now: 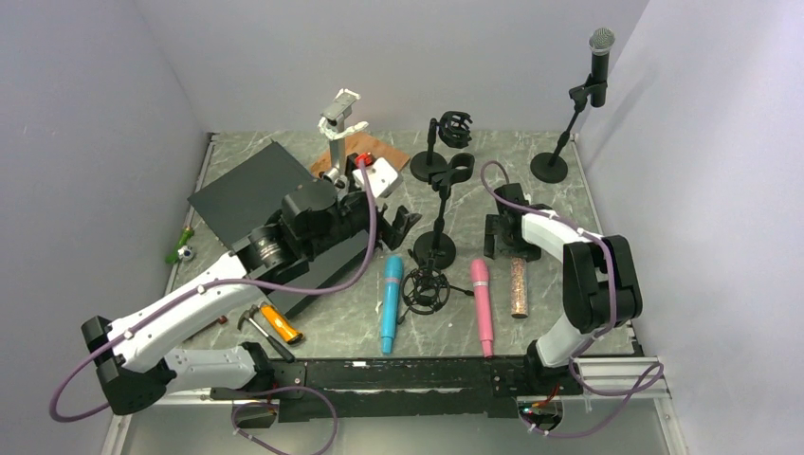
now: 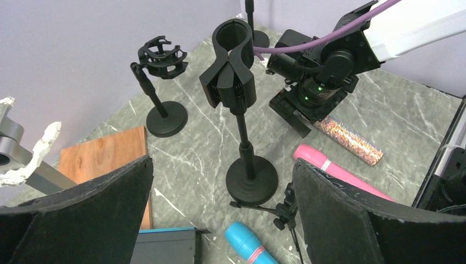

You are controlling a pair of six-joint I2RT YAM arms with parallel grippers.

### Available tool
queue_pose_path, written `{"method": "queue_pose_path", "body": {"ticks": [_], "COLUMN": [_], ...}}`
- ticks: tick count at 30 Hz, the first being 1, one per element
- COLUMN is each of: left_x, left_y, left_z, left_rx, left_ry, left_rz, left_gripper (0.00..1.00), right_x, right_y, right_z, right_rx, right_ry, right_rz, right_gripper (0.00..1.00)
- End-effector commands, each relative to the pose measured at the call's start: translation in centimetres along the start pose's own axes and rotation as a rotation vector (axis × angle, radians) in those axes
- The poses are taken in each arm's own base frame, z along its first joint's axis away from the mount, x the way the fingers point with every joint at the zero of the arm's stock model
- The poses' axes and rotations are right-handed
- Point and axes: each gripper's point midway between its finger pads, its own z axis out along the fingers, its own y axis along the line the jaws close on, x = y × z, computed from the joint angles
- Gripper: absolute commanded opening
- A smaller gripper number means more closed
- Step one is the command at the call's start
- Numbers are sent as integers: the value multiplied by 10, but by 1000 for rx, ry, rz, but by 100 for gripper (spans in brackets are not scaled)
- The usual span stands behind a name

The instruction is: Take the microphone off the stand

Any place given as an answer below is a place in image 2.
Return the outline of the round-base stand glitter mic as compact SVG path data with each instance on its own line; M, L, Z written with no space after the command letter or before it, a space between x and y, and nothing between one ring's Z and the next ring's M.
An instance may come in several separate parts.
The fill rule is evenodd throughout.
M240 158L226 173L226 188L234 207L258 207L270 200L278 188L278 174L267 159L254 153L249 141L245 113L257 100L251 27L241 19L220 24L212 34L214 62L199 80L209 104L228 108L236 117L240 135Z

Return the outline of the pink microphone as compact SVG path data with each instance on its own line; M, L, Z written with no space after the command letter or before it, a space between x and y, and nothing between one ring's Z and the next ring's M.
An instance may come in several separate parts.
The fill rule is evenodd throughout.
M311 146L304 144L299 145L293 154L293 158L301 158L339 180L349 183L375 196L394 202L392 198L385 195L383 192L379 191L373 186L367 184L366 182L360 180L359 178L355 177L348 171L344 170L343 168L329 160L322 152L318 151L317 149Z

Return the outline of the blue microphone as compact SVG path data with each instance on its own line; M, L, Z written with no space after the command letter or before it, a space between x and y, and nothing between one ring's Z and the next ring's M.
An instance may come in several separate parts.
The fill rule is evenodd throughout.
M277 264L255 234L241 222L232 223L224 232L224 237L235 252L248 263Z

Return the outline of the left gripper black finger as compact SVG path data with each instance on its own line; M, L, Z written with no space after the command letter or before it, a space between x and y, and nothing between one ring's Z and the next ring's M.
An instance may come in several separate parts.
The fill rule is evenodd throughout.
M1 263L129 263L153 182L145 155L72 188L1 208Z

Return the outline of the glitter microphone silver grille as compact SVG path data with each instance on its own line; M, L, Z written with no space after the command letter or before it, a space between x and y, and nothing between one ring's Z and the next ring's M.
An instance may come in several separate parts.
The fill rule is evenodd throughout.
M370 166L375 166L385 154L372 142L331 116L325 117L322 121L316 121L313 125Z

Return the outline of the dark grey rack unit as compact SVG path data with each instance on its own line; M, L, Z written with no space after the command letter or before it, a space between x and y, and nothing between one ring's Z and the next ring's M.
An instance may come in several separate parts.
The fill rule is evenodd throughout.
M202 237L196 227L140 230L131 263L202 263Z

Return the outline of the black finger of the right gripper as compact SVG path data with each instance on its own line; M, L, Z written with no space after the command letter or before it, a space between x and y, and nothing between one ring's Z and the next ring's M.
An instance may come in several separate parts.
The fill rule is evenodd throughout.
M465 217L392 202L303 159L292 171L312 263L465 263Z

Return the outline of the black tripod shock-mount stand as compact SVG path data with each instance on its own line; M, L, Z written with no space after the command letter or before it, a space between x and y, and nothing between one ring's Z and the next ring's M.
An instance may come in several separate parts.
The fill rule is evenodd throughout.
M282 203L278 203L275 206L275 208L266 208L263 206L247 206L236 201L230 202L230 206L234 208L248 208L252 210L259 210L273 214L275 216L273 223L277 227L277 229L289 229L292 236L292 240L295 244L296 251L298 253L300 263L303 263L304 260L296 233L296 214L298 212L298 206L296 202L295 189L292 183L288 183L284 191L284 194L284 201Z

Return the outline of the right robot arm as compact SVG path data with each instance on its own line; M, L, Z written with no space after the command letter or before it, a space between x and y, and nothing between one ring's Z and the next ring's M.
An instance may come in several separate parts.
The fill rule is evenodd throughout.
M357 75L385 61L465 32L465 1L371 1L317 38L287 30L268 68L293 82L270 107L302 136L295 116L323 120ZM461 104L412 206L296 150L293 187L313 263L465 263L465 104Z

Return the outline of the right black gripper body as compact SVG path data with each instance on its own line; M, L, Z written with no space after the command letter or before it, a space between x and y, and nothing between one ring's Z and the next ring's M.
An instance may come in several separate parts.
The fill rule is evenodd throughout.
M269 106L288 123L302 138L305 138L311 129L298 117L301 116L311 124L321 122L347 97L348 93L338 90L323 104L314 104L310 96L298 85L283 88L270 101Z

